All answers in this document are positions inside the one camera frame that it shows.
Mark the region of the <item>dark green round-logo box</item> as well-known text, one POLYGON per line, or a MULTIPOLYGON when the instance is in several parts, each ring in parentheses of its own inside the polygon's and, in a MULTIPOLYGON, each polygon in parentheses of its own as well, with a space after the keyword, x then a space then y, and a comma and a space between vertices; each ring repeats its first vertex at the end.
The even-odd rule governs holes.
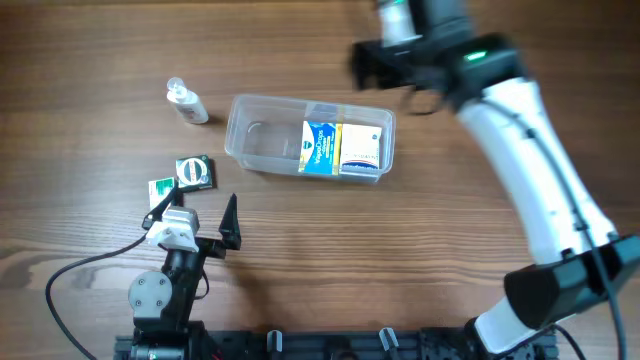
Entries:
POLYGON ((178 187, 183 192, 212 188, 213 164, 207 155, 181 158, 176 161, 178 187))

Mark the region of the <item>blue yellow VapoDrops box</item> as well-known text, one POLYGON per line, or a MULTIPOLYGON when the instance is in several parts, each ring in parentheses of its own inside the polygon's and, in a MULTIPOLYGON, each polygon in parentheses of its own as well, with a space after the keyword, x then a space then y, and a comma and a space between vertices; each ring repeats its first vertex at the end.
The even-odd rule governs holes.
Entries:
POLYGON ((341 123, 305 120, 298 172, 302 174, 338 176, 342 143, 341 123))

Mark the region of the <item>white sanitizer bottle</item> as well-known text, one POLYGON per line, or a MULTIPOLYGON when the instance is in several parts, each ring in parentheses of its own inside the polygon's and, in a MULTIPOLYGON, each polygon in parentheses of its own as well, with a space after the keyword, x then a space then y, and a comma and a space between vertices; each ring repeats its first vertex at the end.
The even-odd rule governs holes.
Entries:
POLYGON ((209 120, 209 114, 201 99, 186 87, 181 78, 173 77, 168 80, 166 98, 186 122, 204 124, 209 120))

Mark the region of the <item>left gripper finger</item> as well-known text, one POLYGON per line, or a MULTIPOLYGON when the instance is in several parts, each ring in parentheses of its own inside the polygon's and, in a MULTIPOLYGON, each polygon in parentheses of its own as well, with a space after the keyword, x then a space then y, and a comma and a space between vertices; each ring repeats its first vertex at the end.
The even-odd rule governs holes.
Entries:
POLYGON ((162 214, 170 205, 177 205, 181 200, 181 190, 177 187, 174 187, 170 190, 170 192, 166 195, 166 197, 160 201, 158 205, 156 205, 153 209, 149 211, 147 214, 147 222, 153 223, 155 221, 160 221, 162 218, 162 214))
POLYGON ((219 225, 219 232, 223 241, 240 241, 241 232, 237 212, 237 195, 233 193, 227 203, 224 215, 219 225))

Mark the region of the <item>white Hansaplast plaster box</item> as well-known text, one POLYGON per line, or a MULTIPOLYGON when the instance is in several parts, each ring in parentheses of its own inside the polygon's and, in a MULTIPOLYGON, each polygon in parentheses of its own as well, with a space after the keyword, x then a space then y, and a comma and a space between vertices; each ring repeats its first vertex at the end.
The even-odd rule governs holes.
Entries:
POLYGON ((344 124, 340 147, 341 174, 378 178, 382 128, 344 124))

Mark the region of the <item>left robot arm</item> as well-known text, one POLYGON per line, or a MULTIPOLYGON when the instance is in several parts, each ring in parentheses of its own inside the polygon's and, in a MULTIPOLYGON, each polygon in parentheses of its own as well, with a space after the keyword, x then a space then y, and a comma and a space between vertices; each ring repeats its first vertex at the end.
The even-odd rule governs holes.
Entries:
POLYGON ((174 187, 142 222, 145 238, 166 251, 159 271, 139 275, 128 300, 133 310, 134 333, 114 345, 116 359, 222 359, 220 346, 201 321, 190 319, 199 282, 206 277, 207 259, 226 257, 241 248, 237 196, 227 203, 219 225, 219 239, 201 237, 197 212, 177 206, 181 190, 174 187))

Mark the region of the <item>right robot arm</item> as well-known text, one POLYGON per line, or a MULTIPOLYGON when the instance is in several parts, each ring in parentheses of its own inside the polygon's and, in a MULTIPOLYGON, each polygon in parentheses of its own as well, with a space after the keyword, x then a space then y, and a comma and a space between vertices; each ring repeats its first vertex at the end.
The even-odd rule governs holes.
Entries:
POLYGON ((627 355, 617 295, 639 266, 639 240, 620 235, 585 189, 547 117, 539 88, 503 35, 455 35, 353 46, 360 89, 438 92, 485 152, 511 197, 533 262, 504 278, 504 297, 466 327, 468 352, 503 359, 567 318, 607 304, 627 355))

